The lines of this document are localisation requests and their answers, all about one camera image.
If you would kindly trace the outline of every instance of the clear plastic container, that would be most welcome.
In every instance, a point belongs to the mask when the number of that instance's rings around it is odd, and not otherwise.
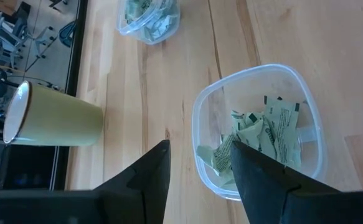
[[[217,148],[221,134],[230,134],[231,110],[263,111],[264,96],[282,97],[300,103],[298,143],[301,148],[300,172],[323,181],[327,154],[323,127],[317,106],[300,74],[280,64],[261,65],[227,76],[207,88],[197,97],[192,112],[192,145],[195,162],[203,183],[217,195],[240,200],[236,186],[219,187],[220,179],[196,155],[198,145]]]
[[[153,45],[164,41],[177,31],[180,23],[177,0],[152,0],[141,16],[127,20],[126,8],[129,1],[119,0],[117,29],[122,35],[130,35]]]

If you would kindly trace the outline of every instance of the wooden table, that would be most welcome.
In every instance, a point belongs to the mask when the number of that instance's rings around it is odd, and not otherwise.
[[[162,139],[172,147],[165,223],[246,223],[240,203],[197,175],[191,111],[207,85],[285,63],[302,74],[323,121],[326,183],[363,189],[363,0],[182,0],[178,32],[155,46],[115,29],[116,1],[89,2],[78,97],[105,112],[104,135],[70,155],[69,189],[92,189]]]

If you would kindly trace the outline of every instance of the plastic container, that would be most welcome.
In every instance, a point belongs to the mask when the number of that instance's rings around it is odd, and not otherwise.
[[[145,12],[136,19],[126,19],[130,0],[119,0],[117,29],[122,35],[153,45],[173,35],[180,23],[180,9],[176,0],[152,0]]]
[[[203,183],[217,195],[240,200],[236,186],[219,187],[219,177],[196,155],[198,145],[217,148],[220,135],[230,134],[231,110],[263,111],[264,96],[282,97],[300,103],[298,143],[301,148],[300,172],[323,181],[326,172],[326,146],[317,106],[300,74],[280,64],[262,65],[227,76],[197,97],[192,112],[192,145],[195,162]]]

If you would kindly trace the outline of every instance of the yellow mug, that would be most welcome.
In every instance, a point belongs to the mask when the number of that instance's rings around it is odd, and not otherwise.
[[[49,88],[24,81],[8,106],[6,144],[86,146],[103,127],[101,108]]]

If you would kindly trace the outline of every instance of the wooden countertop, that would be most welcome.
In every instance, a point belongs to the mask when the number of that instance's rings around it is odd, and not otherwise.
[[[297,69],[319,108],[326,183],[363,189],[363,0],[182,0],[181,25],[147,46],[115,29],[116,1],[90,1],[78,97],[105,112],[91,147],[72,150],[69,189],[92,189],[162,139],[172,147],[165,223],[246,223],[241,203],[200,181],[192,105],[220,78],[265,63]]]

